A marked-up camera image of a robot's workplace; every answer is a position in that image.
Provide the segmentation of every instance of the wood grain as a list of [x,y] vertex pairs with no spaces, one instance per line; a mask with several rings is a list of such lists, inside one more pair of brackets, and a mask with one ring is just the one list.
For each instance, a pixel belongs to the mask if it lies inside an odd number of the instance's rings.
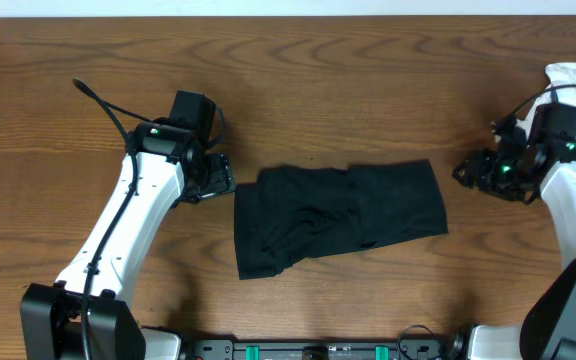
[[72,259],[119,173],[120,137],[71,78],[151,117],[177,89],[206,93],[230,121],[220,151],[239,183],[278,164],[430,159],[446,236],[239,281],[233,197],[180,206],[133,307],[141,324],[186,333],[389,338],[413,323],[521,322],[559,274],[541,202],[505,203],[450,174],[561,61],[576,61],[576,17],[0,19],[0,359],[24,358],[26,286]]

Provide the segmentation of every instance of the folded black garment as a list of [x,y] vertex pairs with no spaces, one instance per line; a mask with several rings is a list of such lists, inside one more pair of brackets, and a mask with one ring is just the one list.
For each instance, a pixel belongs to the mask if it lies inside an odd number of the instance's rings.
[[235,191],[239,278],[296,262],[445,234],[446,209],[427,160],[336,169],[263,170]]

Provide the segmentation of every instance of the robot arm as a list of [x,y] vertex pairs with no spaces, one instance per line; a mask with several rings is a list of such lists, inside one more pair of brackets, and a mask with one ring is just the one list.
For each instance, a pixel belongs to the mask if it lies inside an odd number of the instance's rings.
[[494,123],[498,151],[471,154],[453,176],[506,200],[530,203],[540,195],[553,217],[565,270],[523,325],[475,327],[472,360],[576,359],[576,63],[552,64],[546,73],[550,88],[561,89],[546,90],[525,120],[518,121],[515,111]]
[[[84,246],[53,286],[28,287],[21,303],[27,356],[81,359],[84,349],[85,357],[93,359],[177,360],[181,337],[140,329],[129,306],[141,265],[168,209],[235,189],[228,159],[205,154],[215,144],[208,139],[215,112],[222,122],[223,114],[202,94],[179,91],[170,116],[149,121],[101,100],[77,80],[75,85],[109,115],[112,108],[144,122],[130,134],[118,125],[129,154]],[[81,322],[72,321],[78,317]]]
[[[166,161],[166,157],[146,152],[137,153],[139,183],[117,223],[99,261],[98,273],[91,295],[113,292],[114,298],[130,306],[137,275],[164,215],[181,196],[184,175],[181,164]],[[132,178],[129,156],[123,161],[121,174],[110,201],[101,213],[90,237],[75,258],[57,277],[66,291],[83,293],[88,264],[113,216],[128,192]]]

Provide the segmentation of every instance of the black cable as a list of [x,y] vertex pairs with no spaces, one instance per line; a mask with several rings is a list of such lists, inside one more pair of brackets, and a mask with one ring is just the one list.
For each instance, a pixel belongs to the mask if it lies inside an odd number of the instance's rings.
[[113,112],[109,109],[111,107],[109,106],[109,103],[99,98],[99,96],[97,96],[97,94],[95,94],[86,84],[84,84],[83,81],[79,79],[73,79],[72,82],[75,85],[75,87],[77,87],[77,89],[79,89],[81,92],[83,92],[84,94],[88,95],[90,98],[95,100],[99,104],[99,106],[101,106],[101,108],[104,109],[106,114],[110,117],[112,122],[117,127],[117,130],[119,130],[121,137],[124,139],[128,155],[130,156],[130,160],[132,161],[132,182],[130,183],[130,185],[128,185],[128,192],[126,193],[126,197],[124,198],[124,201],[121,203],[121,206],[119,206],[119,210],[117,210],[117,213],[110,222],[110,225],[108,225],[108,229],[106,229],[106,232],[104,233],[104,236],[101,238],[99,245],[97,245],[97,250],[95,250],[95,254],[93,255],[92,261],[87,266],[88,272],[86,274],[86,282],[84,283],[84,291],[81,297],[81,338],[83,341],[84,356],[86,360],[92,360],[92,346],[90,341],[90,329],[88,321],[88,309],[90,307],[90,292],[92,290],[92,282],[95,274],[98,271],[99,259],[101,259],[101,254],[104,251],[104,247],[106,246],[106,243],[110,238],[110,235],[112,235],[115,226],[119,222],[119,219],[121,219],[121,215],[126,210],[126,207],[130,202],[130,199],[137,190],[137,182],[139,181],[139,170],[137,169],[137,155],[135,153],[135,149],[133,148],[131,141],[128,138],[126,130],[124,130],[124,127],[119,122],[119,119],[117,119],[115,114],[113,114]]
[[136,118],[136,119],[139,119],[139,120],[141,120],[141,121],[152,122],[152,120],[148,119],[148,118],[145,117],[145,116],[141,116],[141,115],[139,115],[139,114],[135,114],[134,112],[130,112],[130,111],[126,110],[126,109],[122,109],[122,108],[120,108],[119,106],[114,105],[114,104],[111,104],[111,103],[109,103],[109,102],[107,102],[107,101],[104,101],[104,104],[106,104],[106,106],[108,106],[108,107],[111,108],[111,109],[117,110],[117,111],[119,111],[120,113],[126,114],[126,115],[128,115],[128,116],[132,116],[132,117],[134,117],[134,118]]
[[545,89],[541,90],[540,92],[534,94],[533,96],[529,97],[528,99],[524,100],[524,102],[522,102],[521,105],[517,106],[517,108],[511,114],[512,115],[517,114],[524,106],[528,105],[531,101],[537,99],[538,97],[540,97],[543,94],[553,92],[556,90],[569,89],[569,88],[576,88],[576,84],[565,84],[565,85],[551,86],[549,88],[545,88]]
[[554,104],[558,104],[559,103],[559,95],[557,95],[557,90],[553,90],[550,93],[550,102],[554,103]]
[[417,358],[411,358],[410,356],[408,356],[407,351],[403,351],[403,349],[401,348],[401,342],[403,341],[404,337],[406,336],[406,334],[408,333],[408,331],[412,330],[412,329],[425,329],[426,331],[428,331],[430,333],[430,335],[432,335],[440,344],[439,346],[439,354],[437,354],[437,356],[428,358],[428,360],[439,360],[444,356],[444,352],[446,351],[446,347],[444,346],[444,344],[439,341],[439,337],[437,335],[435,335],[432,331],[430,331],[430,329],[428,329],[426,326],[424,325],[410,325],[406,328],[406,330],[404,330],[404,332],[401,333],[401,335],[399,335],[399,339],[397,339],[397,351],[399,351],[399,354],[401,354],[401,356],[405,357],[408,360],[417,360]]
[[136,119],[139,119],[141,121],[145,121],[145,122],[152,122],[152,120],[148,119],[145,116],[139,115],[139,114],[135,114],[134,112],[128,111],[126,109],[120,108],[119,106],[115,105],[115,104],[111,104],[108,101],[105,101],[101,98],[99,98],[99,96],[97,96],[97,94],[95,94],[94,91],[90,90],[90,88],[88,86],[86,86],[86,84],[83,83],[83,81],[79,80],[79,79],[73,79],[73,84],[75,84],[75,86],[77,87],[77,89],[79,89],[82,93],[86,94],[86,96],[88,96],[89,98],[95,100],[97,103],[99,103],[99,105],[104,108],[104,105],[113,109],[113,110],[117,110],[122,114],[126,114],[128,116],[132,116]]

